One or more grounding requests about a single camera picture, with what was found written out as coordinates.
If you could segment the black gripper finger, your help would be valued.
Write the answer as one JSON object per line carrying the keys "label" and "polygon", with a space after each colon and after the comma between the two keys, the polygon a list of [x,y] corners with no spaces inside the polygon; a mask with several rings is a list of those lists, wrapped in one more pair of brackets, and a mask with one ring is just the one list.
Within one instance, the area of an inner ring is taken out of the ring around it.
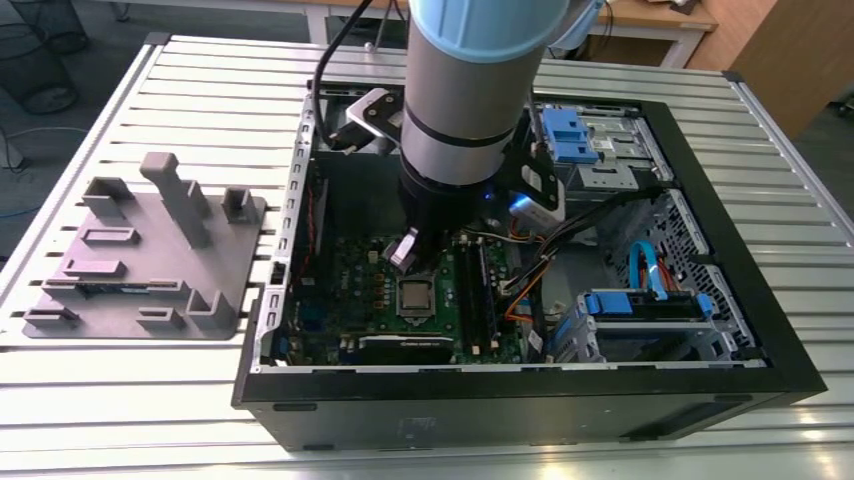
{"label": "black gripper finger", "polygon": [[425,236],[409,227],[399,240],[385,248],[385,260],[403,275],[421,273],[427,269]]}

